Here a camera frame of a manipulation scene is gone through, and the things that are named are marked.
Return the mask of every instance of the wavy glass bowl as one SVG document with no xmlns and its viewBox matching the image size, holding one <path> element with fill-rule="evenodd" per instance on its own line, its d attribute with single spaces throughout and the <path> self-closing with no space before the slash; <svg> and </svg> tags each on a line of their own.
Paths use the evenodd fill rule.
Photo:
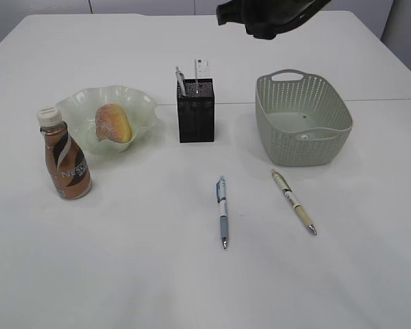
<svg viewBox="0 0 411 329">
<path fill-rule="evenodd" d="M 100 141 L 96 135 L 96 111 L 108 103 L 122 105 L 132 128 L 128 143 Z M 88 88 L 56 104 L 68 131 L 76 143 L 91 154 L 112 154 L 125 151 L 132 141 L 140 138 L 157 120 L 157 103 L 144 92 L 124 86 Z"/>
</svg>

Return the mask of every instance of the nescafe bottle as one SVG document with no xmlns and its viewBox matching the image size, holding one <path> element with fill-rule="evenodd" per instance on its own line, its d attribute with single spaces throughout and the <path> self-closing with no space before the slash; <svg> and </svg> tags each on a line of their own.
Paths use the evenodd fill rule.
<svg viewBox="0 0 411 329">
<path fill-rule="evenodd" d="M 37 113 L 46 143 L 46 165 L 56 191 L 64 199 L 83 197 L 91 189 L 90 171 L 84 153 L 68 133 L 57 108 Z"/>
</svg>

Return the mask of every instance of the sugared bun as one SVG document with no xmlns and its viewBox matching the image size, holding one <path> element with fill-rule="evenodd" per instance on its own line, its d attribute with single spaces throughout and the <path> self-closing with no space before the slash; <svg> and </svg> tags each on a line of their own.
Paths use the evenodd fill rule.
<svg viewBox="0 0 411 329">
<path fill-rule="evenodd" d="M 96 135 L 116 143 L 128 143 L 131 140 L 131 125 L 122 106 L 106 104 L 97 110 Z"/>
</svg>

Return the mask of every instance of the bottle cap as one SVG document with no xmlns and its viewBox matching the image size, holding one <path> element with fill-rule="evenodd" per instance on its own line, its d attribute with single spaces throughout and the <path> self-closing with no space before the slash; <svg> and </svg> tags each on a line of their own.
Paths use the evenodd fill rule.
<svg viewBox="0 0 411 329">
<path fill-rule="evenodd" d="M 53 127 L 62 122 L 61 112 L 55 107 L 39 110 L 36 117 L 41 127 Z"/>
</svg>

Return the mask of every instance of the black pen holder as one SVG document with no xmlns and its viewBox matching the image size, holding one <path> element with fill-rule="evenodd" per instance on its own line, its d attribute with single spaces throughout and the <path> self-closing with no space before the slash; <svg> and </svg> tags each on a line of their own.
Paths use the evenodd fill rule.
<svg viewBox="0 0 411 329">
<path fill-rule="evenodd" d="M 214 91 L 212 79 L 184 80 L 186 96 L 177 84 L 180 143 L 214 142 Z"/>
</svg>

